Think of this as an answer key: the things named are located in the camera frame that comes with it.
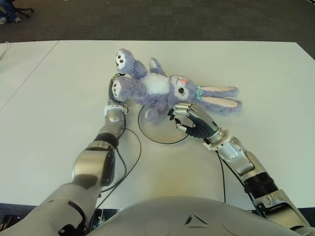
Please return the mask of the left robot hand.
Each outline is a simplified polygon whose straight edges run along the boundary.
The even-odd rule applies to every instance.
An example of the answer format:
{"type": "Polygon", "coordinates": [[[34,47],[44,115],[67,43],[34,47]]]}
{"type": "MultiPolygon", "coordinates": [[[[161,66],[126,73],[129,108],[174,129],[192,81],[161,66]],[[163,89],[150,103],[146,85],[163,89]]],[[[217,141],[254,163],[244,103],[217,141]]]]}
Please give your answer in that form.
{"type": "Polygon", "coordinates": [[[119,104],[121,105],[121,102],[118,101],[114,95],[113,95],[113,92],[112,92],[112,85],[113,85],[113,82],[115,79],[117,79],[118,77],[122,76],[122,74],[118,73],[118,74],[115,74],[109,81],[109,88],[108,88],[108,104],[110,103],[115,103],[115,104],[119,104]]]}

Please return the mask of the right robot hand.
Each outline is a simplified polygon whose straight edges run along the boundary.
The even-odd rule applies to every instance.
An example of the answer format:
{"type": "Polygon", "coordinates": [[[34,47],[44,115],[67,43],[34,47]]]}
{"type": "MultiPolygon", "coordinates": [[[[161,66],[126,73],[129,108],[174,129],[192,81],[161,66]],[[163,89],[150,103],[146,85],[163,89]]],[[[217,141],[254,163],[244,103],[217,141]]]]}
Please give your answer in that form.
{"type": "Polygon", "coordinates": [[[194,138],[210,138],[219,131],[219,127],[212,117],[197,104],[178,103],[168,111],[167,115],[169,116],[169,120],[175,121],[177,129],[194,138]],[[191,120],[193,126],[190,127],[182,124],[181,121],[176,118],[176,116],[179,115],[185,116],[191,120]]]}

